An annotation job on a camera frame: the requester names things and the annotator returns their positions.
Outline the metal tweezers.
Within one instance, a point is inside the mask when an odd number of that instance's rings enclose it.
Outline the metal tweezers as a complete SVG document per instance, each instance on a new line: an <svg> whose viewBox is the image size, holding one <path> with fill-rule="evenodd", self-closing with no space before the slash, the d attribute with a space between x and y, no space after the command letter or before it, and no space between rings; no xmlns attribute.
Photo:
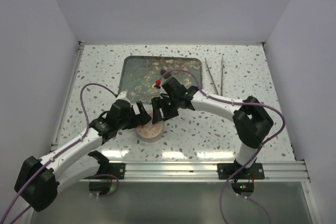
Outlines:
<svg viewBox="0 0 336 224"><path fill-rule="evenodd" d="M214 88L215 93L217 95L223 96L224 94L224 58L221 57L220 59L220 66L219 66L220 74L217 74L217 75L212 73L212 69L208 64L208 60L206 57L204 59L204 63L205 63L205 68L211 80L211 84Z"/></svg>

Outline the round metal tin lid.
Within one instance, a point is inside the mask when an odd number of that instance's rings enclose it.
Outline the round metal tin lid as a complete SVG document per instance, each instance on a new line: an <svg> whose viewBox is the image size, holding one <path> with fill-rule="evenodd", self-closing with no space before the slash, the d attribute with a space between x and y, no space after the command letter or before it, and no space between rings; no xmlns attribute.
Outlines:
<svg viewBox="0 0 336 224"><path fill-rule="evenodd" d="M164 122L159 121L153 124L152 120L150 120L146 125L136 127L135 132L140 140L147 143L154 143L163 136Z"/></svg>

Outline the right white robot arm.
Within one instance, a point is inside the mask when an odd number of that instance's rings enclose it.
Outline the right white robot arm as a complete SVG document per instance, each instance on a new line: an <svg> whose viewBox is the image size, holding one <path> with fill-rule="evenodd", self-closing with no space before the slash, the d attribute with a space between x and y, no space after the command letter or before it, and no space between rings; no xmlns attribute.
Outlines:
<svg viewBox="0 0 336 224"><path fill-rule="evenodd" d="M234 161L234 172L240 178L252 173L257 150L274 125L257 99L249 96L246 100L225 103L223 98L206 95L196 86L187 89L175 78L164 83L156 80L154 86L160 89L160 95L151 100L153 124L177 117L179 109L208 112L228 119L234 123L242 142Z"/></svg>

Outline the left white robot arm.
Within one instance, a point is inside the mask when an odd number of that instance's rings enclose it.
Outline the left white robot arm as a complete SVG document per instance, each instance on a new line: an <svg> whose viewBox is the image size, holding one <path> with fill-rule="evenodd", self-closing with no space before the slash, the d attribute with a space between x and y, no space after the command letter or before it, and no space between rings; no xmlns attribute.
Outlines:
<svg viewBox="0 0 336 224"><path fill-rule="evenodd" d="M68 144L39 159L27 158L20 169L14 190L37 212L56 199L60 177L78 159L114 138L120 130L128 130L150 122L151 116L142 102L139 113L126 100L117 99L107 112L92 120L87 128Z"/></svg>

